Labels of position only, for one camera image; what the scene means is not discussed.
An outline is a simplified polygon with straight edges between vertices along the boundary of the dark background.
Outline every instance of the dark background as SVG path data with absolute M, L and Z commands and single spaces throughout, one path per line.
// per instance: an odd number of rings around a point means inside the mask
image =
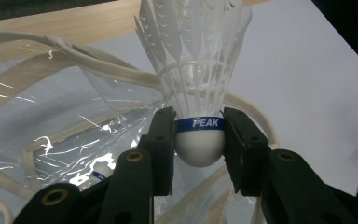
M 0 20 L 110 1 L 0 0 Z M 312 2 L 358 54 L 358 0 L 312 0 Z

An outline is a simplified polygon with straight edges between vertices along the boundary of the black object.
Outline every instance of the black object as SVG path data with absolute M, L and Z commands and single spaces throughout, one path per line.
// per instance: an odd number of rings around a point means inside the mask
M 171 107 L 159 110 L 137 149 L 122 153 L 113 175 L 79 192 L 71 184 L 40 190 L 15 223 L 153 223 L 153 196 L 172 192 Z M 271 150 L 243 112 L 225 108 L 225 161 L 234 189 L 261 196 L 268 224 L 358 223 L 358 194 L 331 188 L 295 152 Z

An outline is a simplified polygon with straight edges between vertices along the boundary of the transparent plastic bag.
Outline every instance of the transparent plastic bag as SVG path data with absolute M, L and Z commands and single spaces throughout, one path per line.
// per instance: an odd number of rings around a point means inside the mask
M 253 116 L 277 145 L 253 105 L 229 94 L 226 103 Z M 165 106 L 157 76 L 112 55 L 55 36 L 0 32 L 0 222 L 10 223 L 45 186 L 80 185 L 97 162 L 114 168 Z M 203 169 L 177 157 L 174 164 L 173 194 L 155 200 L 157 223 L 231 223 L 244 207 L 253 213 L 255 199 L 233 194 L 222 160 Z

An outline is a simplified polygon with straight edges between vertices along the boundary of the blue band of bagged shuttlecock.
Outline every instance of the blue band of bagged shuttlecock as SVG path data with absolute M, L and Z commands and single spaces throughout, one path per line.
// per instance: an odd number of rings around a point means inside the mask
M 177 133 L 202 130 L 224 130 L 224 120 L 218 117 L 179 119 L 175 122 L 175 125 Z
M 100 173 L 98 173 L 98 172 L 96 172 L 96 171 L 91 172 L 90 175 L 95 176 L 95 177 L 97 177 L 97 178 L 100 179 L 100 180 L 105 180 L 105 179 L 106 179 L 106 176 L 101 175 Z

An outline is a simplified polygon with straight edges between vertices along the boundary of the shuttlecock inside bag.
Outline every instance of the shuttlecock inside bag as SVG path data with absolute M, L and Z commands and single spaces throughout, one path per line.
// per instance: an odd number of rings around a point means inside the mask
M 223 153 L 219 118 L 252 10 L 241 0 L 143 0 L 136 32 L 177 114 L 175 150 L 204 167 Z

